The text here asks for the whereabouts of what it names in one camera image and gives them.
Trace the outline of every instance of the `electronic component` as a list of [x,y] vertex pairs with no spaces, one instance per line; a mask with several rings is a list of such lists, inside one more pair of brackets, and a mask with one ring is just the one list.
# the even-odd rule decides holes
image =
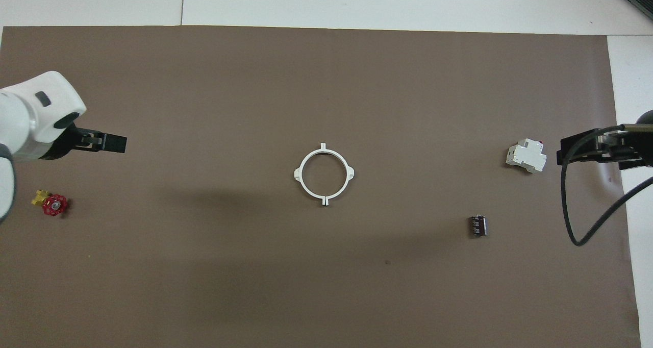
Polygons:
[[474,215],[469,218],[471,223],[471,234],[476,237],[483,237],[488,235],[488,222],[485,216]]
[[508,148],[506,164],[524,167],[530,173],[541,172],[546,164],[546,155],[542,154],[544,145],[539,141],[523,139]]

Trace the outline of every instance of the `cable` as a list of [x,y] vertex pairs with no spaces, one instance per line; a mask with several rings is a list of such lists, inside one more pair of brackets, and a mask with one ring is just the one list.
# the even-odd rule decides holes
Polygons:
[[567,227],[567,234],[569,234],[569,239],[571,239],[571,242],[576,245],[576,246],[583,246],[587,241],[594,236],[597,230],[601,228],[601,226],[606,222],[607,218],[609,218],[613,213],[616,211],[616,209],[619,209],[620,206],[623,205],[623,203],[627,202],[631,197],[636,195],[638,192],[641,190],[644,190],[646,187],[650,186],[653,184],[653,177],[650,179],[647,179],[643,183],[640,183],[637,185],[635,188],[632,190],[628,191],[625,195],[623,195],[620,199],[618,199],[610,208],[606,210],[605,213],[602,214],[602,216],[592,225],[590,230],[581,238],[580,241],[576,240],[576,237],[574,236],[573,229],[571,229],[571,223],[569,222],[569,211],[567,210],[567,166],[569,166],[569,161],[573,157],[574,154],[576,154],[576,151],[583,146],[585,143],[590,141],[591,139],[600,136],[602,134],[605,134],[607,132],[612,132],[612,131],[618,131],[618,130],[624,130],[624,125],[617,125],[613,127],[606,127],[605,129],[597,130],[595,132],[592,132],[591,134],[588,134],[581,138],[579,141],[577,141],[574,145],[571,146],[569,151],[567,152],[567,155],[565,155],[564,159],[562,160],[562,171],[560,172],[560,197],[562,200],[562,215],[565,218],[565,225]]

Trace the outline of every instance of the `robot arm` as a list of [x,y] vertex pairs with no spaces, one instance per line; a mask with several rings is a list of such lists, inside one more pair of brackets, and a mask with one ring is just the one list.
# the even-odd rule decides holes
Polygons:
[[653,111],[644,113],[635,124],[593,129],[560,140],[558,165],[562,166],[560,172],[562,216],[569,239],[576,246],[585,245],[616,209],[646,187],[653,185],[653,177],[651,177],[628,191],[602,214],[583,237],[578,239],[571,227],[567,209],[567,166],[571,162],[588,161],[618,162],[619,169],[653,167]]
[[124,153],[126,137],[75,126],[84,112],[79,94],[56,71],[0,89],[0,222],[14,199],[14,162],[57,159],[70,150]]

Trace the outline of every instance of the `brown mat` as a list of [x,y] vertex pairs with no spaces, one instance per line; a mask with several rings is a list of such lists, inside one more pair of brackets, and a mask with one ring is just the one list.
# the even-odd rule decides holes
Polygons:
[[[615,123],[605,37],[5,29],[0,87],[51,69],[128,150],[18,165],[0,346],[639,346],[625,211],[573,246],[555,165]],[[504,164],[525,137],[543,173]],[[292,176],[320,142],[356,171],[328,208]],[[580,233],[620,176],[569,176]],[[43,215],[39,188],[74,208]]]

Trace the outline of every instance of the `red valve handle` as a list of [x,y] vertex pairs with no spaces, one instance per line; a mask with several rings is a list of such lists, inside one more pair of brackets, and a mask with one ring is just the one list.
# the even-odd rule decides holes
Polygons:
[[43,202],[43,213],[47,215],[58,215],[68,208],[68,200],[59,194],[54,194],[45,199]]

